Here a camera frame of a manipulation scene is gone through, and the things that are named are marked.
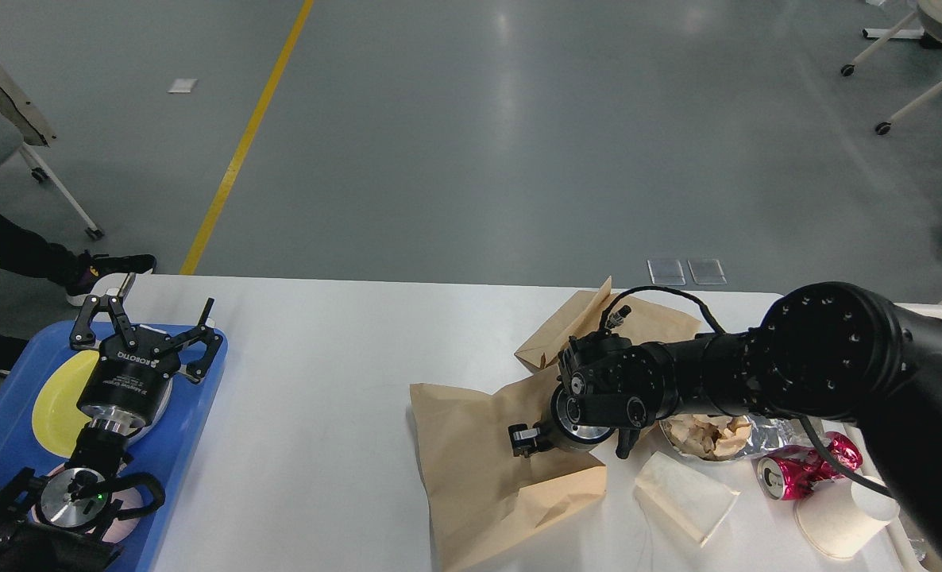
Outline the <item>red object under arm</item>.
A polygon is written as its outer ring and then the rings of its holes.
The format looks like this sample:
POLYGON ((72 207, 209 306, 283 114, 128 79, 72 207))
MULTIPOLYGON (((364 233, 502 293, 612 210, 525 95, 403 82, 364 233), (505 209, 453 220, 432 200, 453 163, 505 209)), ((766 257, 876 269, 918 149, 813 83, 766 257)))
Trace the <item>red object under arm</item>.
MULTIPOLYGON (((825 432, 822 444, 848 470, 856 471, 863 466, 862 452, 842 432, 825 432)), ((755 464, 755 476, 762 492, 776 501, 795 501, 808 497, 817 482, 843 478, 813 446, 798 445, 784 446, 762 457, 755 464)))

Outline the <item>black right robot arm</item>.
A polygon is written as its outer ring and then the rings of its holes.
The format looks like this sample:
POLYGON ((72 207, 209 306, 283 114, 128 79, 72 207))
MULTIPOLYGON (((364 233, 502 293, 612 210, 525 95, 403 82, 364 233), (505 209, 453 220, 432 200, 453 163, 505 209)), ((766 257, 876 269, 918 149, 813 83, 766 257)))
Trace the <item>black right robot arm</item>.
POLYGON ((639 431, 674 414, 754 413, 856 426, 893 497, 942 558, 942 319, 843 282, 811 284, 773 303, 761 325, 634 344, 617 328, 623 296, 598 326, 558 352, 558 387, 534 426, 508 428, 512 453, 587 452, 619 432, 627 458, 639 431))

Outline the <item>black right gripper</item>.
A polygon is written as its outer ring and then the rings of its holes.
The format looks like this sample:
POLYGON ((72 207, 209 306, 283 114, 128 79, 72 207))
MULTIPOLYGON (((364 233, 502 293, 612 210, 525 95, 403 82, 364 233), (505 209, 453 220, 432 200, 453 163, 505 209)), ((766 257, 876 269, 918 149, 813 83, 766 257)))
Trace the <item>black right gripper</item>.
MULTIPOLYGON (((562 386, 552 392, 538 424, 525 423, 508 426, 508 441, 512 455, 530 458, 539 452, 565 451, 570 453, 590 452, 614 435, 613 428, 580 426, 569 416, 569 398, 562 386)), ((620 428, 617 431, 616 457, 626 460, 639 441, 639 430, 620 428)))

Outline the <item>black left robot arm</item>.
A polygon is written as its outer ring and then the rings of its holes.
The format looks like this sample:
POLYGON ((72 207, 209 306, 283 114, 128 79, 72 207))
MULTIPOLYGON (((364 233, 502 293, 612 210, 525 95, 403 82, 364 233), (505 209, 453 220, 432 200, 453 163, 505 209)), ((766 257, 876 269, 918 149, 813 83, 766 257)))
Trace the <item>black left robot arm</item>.
POLYGON ((148 571, 227 355, 192 326, 135 323, 134 282, 35 334, 0 392, 0 571, 148 571))

